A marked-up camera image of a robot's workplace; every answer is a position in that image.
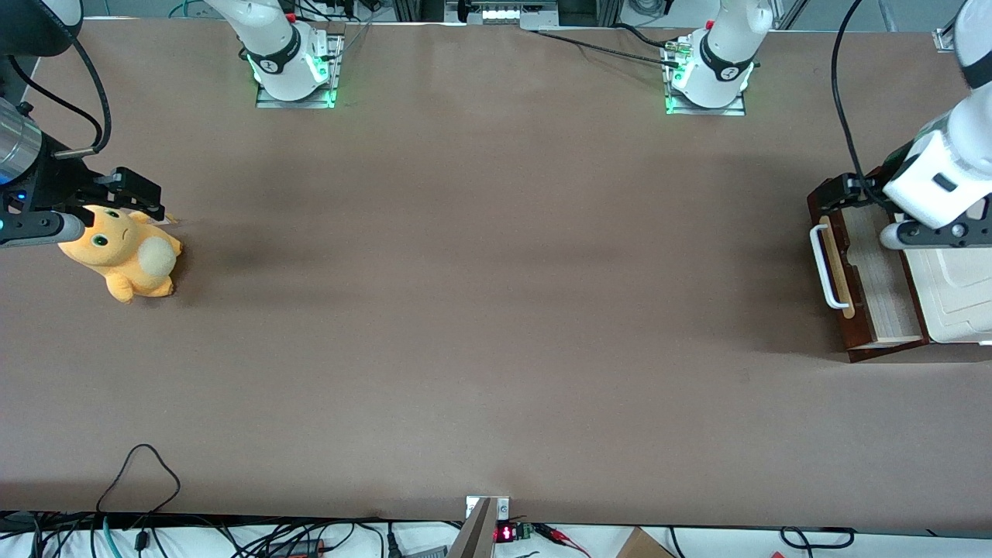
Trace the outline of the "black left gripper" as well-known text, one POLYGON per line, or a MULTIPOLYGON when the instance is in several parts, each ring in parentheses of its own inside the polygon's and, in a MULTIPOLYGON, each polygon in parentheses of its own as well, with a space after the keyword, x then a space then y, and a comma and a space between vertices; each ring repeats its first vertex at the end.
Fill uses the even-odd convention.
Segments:
POLYGON ((884 188, 903 172, 907 161, 915 162, 918 155, 911 155, 914 141, 908 141, 883 162, 864 174, 861 181, 856 174, 840 174, 823 181, 821 192, 809 194, 809 208, 812 213, 840 212, 846 208, 879 206, 879 208, 902 208, 899 202, 886 194, 884 188))

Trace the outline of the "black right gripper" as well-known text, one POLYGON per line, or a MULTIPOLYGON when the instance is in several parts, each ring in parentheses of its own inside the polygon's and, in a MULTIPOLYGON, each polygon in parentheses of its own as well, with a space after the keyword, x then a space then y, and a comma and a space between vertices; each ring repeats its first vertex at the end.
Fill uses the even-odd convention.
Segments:
POLYGON ((65 147, 44 133, 39 155, 15 179, 15 209, 19 212, 63 211, 67 206, 84 206, 96 222, 160 222, 166 218, 162 188, 155 181, 129 168, 115 169, 115 198, 96 179, 81 159, 54 158, 65 147))

